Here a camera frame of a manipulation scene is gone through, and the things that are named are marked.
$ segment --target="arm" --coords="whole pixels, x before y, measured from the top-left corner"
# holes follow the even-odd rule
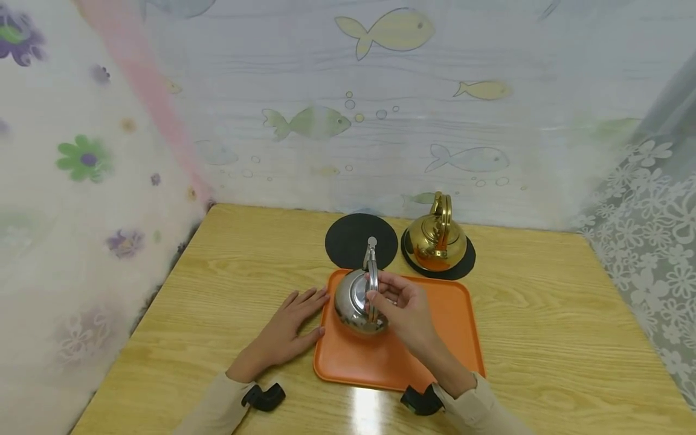
[[[291,293],[259,336],[226,372],[218,374],[198,406],[174,429],[173,435],[230,435],[242,422],[248,406],[242,399],[267,368],[286,363],[311,348],[324,334],[316,328],[298,336],[299,327],[318,313],[329,297],[326,288]]]
[[[521,420],[498,402],[488,381],[467,370],[440,340],[427,355],[417,358],[437,379],[435,393],[458,431],[473,435],[532,435]]]
[[[379,272],[379,292],[367,298],[389,320],[389,327],[435,377],[435,393],[461,433],[532,435],[496,400],[490,385],[467,370],[435,331],[425,290],[402,276]]]
[[[254,385],[233,381],[220,372],[173,435],[230,435],[246,415],[248,406],[242,406],[242,398]]]

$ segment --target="black round coaster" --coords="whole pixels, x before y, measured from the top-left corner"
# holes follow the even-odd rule
[[[406,254],[408,251],[413,251],[411,241],[406,240],[406,231],[404,231],[404,234],[401,235],[401,254],[404,256],[406,262],[409,263],[409,266],[424,277],[454,281],[467,276],[469,272],[471,272],[471,269],[474,268],[474,263],[476,263],[476,250],[474,249],[474,244],[471,243],[471,240],[467,237],[466,243],[468,245],[466,254],[464,254],[464,258],[462,258],[461,261],[453,268],[442,272],[433,272],[423,269],[421,266],[418,266],[416,263],[411,261],[409,256]]]
[[[367,239],[377,239],[377,268],[384,269],[396,257],[396,232],[383,219],[353,213],[334,222],[326,232],[324,247],[331,261],[341,269],[362,269]]]

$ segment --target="kettle handle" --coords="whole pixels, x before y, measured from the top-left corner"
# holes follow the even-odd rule
[[[430,207],[430,214],[440,218],[438,221],[438,246],[447,245],[447,238],[450,234],[450,224],[452,223],[452,197],[444,195],[442,192],[435,192],[435,201]]]
[[[377,247],[377,239],[374,237],[369,237],[367,239],[367,251],[365,252],[365,259],[363,260],[363,270],[367,272],[367,288],[365,288],[365,294],[367,292],[379,291],[379,281],[377,269],[377,256],[374,249]],[[377,317],[379,312],[377,309],[370,304],[370,309],[367,311],[367,322],[377,323]]]

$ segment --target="sleeve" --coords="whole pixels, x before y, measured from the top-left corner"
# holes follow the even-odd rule
[[[490,384],[474,373],[478,384],[454,399],[439,385],[434,390],[445,407],[445,414],[460,433],[473,435],[533,435],[522,420],[498,402]]]
[[[198,406],[174,429],[173,435],[230,435],[248,409],[242,398],[255,385],[239,383],[219,373]]]

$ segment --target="left hand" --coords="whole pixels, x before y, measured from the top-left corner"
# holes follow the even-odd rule
[[[267,368],[284,364],[312,347],[324,334],[324,328],[314,328],[301,337],[297,330],[329,299],[326,288],[290,293],[259,336],[238,355],[227,370],[227,377],[241,383],[252,382]]]

